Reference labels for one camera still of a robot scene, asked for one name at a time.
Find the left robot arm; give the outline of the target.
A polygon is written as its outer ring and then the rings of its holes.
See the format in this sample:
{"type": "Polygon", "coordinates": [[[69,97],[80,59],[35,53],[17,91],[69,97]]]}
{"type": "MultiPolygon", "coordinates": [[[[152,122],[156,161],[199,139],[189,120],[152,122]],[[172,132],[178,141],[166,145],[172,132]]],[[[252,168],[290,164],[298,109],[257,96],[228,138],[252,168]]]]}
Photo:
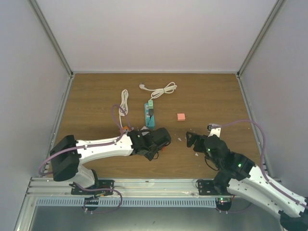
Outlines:
{"type": "Polygon", "coordinates": [[[50,151],[53,180],[71,181],[86,193],[95,194],[99,190],[97,173],[84,167],[85,163],[132,155],[152,161],[170,143],[171,136],[166,128],[131,130],[115,138],[92,141],[76,140],[74,135],[68,135],[50,151]]]}

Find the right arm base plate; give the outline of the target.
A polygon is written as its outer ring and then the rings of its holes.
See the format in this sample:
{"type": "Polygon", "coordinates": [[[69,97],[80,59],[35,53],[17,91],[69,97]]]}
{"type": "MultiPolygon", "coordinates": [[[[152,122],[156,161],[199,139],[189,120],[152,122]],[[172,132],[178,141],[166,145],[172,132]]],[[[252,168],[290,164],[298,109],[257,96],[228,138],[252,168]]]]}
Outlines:
{"type": "Polygon", "coordinates": [[[214,187],[213,180],[198,179],[195,183],[195,186],[199,195],[202,196],[231,196],[231,193],[227,192],[226,190],[218,192],[214,187]]]}

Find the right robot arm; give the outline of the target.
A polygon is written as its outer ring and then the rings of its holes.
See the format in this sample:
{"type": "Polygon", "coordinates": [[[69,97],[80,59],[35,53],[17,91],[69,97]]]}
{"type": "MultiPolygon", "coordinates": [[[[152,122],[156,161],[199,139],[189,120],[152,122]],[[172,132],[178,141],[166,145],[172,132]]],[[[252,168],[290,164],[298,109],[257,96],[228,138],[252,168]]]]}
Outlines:
{"type": "Polygon", "coordinates": [[[187,146],[204,153],[218,173],[213,189],[219,195],[230,193],[271,213],[287,231],[308,229],[308,199],[285,188],[243,154],[231,151],[220,139],[220,129],[209,135],[186,133],[187,146]]]}

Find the black charger adapter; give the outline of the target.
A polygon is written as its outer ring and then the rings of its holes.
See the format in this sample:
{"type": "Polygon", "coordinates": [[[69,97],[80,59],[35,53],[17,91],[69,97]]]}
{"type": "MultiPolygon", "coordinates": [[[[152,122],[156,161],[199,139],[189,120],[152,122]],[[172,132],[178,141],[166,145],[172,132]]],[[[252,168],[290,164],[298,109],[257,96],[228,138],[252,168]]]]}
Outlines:
{"type": "Polygon", "coordinates": [[[154,110],[149,109],[147,115],[148,115],[149,118],[151,118],[154,115],[154,110]]]}

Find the teal power strip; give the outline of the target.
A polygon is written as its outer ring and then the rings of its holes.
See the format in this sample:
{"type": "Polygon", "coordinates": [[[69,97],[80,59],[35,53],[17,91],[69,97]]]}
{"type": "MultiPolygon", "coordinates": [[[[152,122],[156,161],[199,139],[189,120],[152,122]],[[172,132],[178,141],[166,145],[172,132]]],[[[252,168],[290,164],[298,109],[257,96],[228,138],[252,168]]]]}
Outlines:
{"type": "Polygon", "coordinates": [[[147,113],[148,113],[148,102],[144,104],[144,113],[145,113],[145,125],[149,129],[155,129],[155,118],[154,115],[149,118],[147,113]]]}

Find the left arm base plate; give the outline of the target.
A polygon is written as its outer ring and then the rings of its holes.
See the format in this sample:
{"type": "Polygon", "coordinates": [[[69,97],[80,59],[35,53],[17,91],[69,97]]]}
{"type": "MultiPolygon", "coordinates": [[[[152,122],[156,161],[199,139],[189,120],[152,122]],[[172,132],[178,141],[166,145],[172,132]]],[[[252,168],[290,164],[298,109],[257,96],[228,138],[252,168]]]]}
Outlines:
{"type": "Polygon", "coordinates": [[[86,191],[81,189],[79,186],[76,185],[76,183],[71,183],[69,186],[71,186],[71,194],[72,195],[84,195],[84,196],[94,196],[94,197],[100,197],[100,196],[108,196],[112,195],[113,192],[109,190],[98,190],[100,188],[114,188],[114,180],[98,180],[98,183],[88,187],[88,190],[95,190],[95,191],[86,191]]]}

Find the pink charger cube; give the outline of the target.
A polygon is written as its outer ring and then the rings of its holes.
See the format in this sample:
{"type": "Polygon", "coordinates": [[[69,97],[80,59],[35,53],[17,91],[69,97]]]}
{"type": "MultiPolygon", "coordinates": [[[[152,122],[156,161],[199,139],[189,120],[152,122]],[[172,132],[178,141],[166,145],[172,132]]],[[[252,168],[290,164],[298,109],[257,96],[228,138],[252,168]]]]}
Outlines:
{"type": "Polygon", "coordinates": [[[177,120],[178,121],[185,121],[186,115],[184,113],[177,113],[177,120]]]}

